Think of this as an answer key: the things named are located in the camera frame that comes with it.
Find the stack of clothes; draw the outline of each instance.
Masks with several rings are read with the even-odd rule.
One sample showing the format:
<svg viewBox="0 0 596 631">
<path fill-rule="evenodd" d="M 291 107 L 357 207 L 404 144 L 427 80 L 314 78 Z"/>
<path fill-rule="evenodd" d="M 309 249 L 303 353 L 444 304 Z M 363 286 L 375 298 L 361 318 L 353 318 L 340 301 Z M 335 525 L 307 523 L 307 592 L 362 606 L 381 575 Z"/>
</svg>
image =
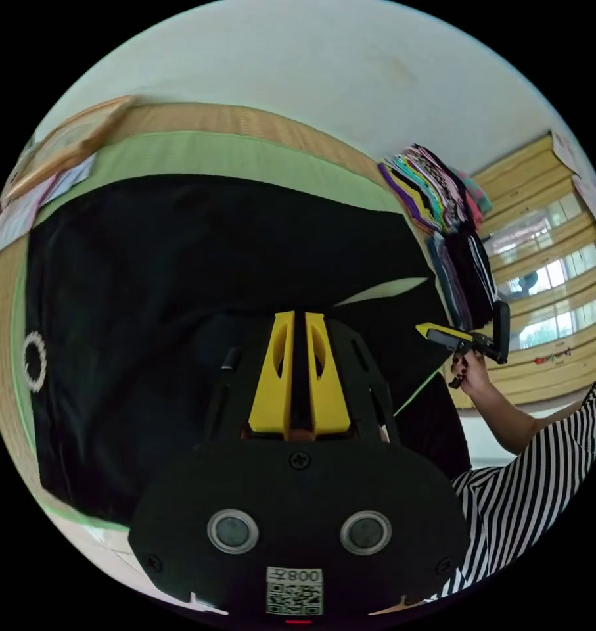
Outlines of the stack of clothes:
<svg viewBox="0 0 596 631">
<path fill-rule="evenodd" d="M 476 228 L 492 205 L 462 171 L 446 166 L 426 147 L 412 145 L 378 168 L 427 246 L 454 324 L 471 331 L 492 320 L 497 287 Z"/>
</svg>

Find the person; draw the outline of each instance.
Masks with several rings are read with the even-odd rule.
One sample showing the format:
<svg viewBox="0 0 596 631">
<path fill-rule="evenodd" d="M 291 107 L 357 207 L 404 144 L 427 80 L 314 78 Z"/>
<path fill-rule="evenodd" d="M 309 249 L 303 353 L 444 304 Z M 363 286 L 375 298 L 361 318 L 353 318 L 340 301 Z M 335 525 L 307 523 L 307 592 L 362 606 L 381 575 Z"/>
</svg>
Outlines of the person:
<svg viewBox="0 0 596 631">
<path fill-rule="evenodd" d="M 493 386 L 482 355 L 454 356 L 451 372 L 463 379 L 463 392 L 516 459 L 452 480 L 469 524 L 470 546 L 455 578 L 428 601 L 472 586 L 532 547 L 563 512 L 596 458 L 596 382 L 584 399 L 536 419 Z"/>
</svg>

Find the window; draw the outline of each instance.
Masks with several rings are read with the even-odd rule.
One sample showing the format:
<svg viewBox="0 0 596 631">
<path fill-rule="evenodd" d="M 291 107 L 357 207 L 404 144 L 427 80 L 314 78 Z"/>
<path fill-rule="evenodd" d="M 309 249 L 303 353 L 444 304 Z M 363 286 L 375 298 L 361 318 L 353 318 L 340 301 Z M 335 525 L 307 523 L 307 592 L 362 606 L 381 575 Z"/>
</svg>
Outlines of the window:
<svg viewBox="0 0 596 631">
<path fill-rule="evenodd" d="M 502 228 L 484 243 L 484 247 L 488 256 L 506 254 L 530 239 L 548 235 L 554 228 L 571 221 L 581 213 L 578 198 L 574 193 L 569 193 L 547 208 L 536 210 Z M 551 237 L 547 245 L 552 245 Z M 541 241 L 541 246 L 546 247 L 545 241 Z M 503 258 L 506 263 L 511 263 L 516 260 L 516 253 L 513 257 Z"/>
<path fill-rule="evenodd" d="M 596 267 L 596 244 L 589 245 L 548 263 L 544 268 L 515 278 L 498 287 L 499 297 L 514 302 L 559 287 Z"/>
<path fill-rule="evenodd" d="M 543 322 L 530 324 L 510 336 L 510 351 L 525 350 L 555 342 L 596 324 L 596 299 L 574 311 L 567 311 Z"/>
</svg>

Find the qr code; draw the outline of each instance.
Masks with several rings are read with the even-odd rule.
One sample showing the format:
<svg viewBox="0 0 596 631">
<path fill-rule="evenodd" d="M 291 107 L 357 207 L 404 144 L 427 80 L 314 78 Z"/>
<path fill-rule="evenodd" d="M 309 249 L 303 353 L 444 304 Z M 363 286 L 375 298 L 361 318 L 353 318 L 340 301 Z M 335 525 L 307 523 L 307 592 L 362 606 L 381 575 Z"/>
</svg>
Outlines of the qr code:
<svg viewBox="0 0 596 631">
<path fill-rule="evenodd" d="M 267 613 L 313 616 L 322 604 L 322 585 L 267 584 Z"/>
</svg>

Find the woman's arm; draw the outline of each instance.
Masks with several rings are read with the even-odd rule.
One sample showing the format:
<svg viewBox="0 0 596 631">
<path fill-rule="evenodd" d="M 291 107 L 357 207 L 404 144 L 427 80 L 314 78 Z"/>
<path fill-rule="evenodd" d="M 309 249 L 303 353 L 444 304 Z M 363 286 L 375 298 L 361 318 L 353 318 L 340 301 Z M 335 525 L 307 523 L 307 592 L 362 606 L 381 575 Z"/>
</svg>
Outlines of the woman's arm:
<svg viewBox="0 0 596 631">
<path fill-rule="evenodd" d="M 535 419 L 512 405 L 491 384 L 483 356 L 469 352 L 464 360 L 454 361 L 451 367 L 453 374 L 464 377 L 464 393 L 470 396 L 497 442 L 516 456 L 523 452 L 537 432 L 571 416 L 582 404 L 582 401 L 577 401 L 545 419 Z"/>
<path fill-rule="evenodd" d="M 551 416 L 536 419 L 512 405 L 493 385 L 473 393 L 471 400 L 497 442 L 516 456 L 523 452 L 537 432 L 570 417 L 582 405 L 582 401 L 576 401 Z"/>
</svg>

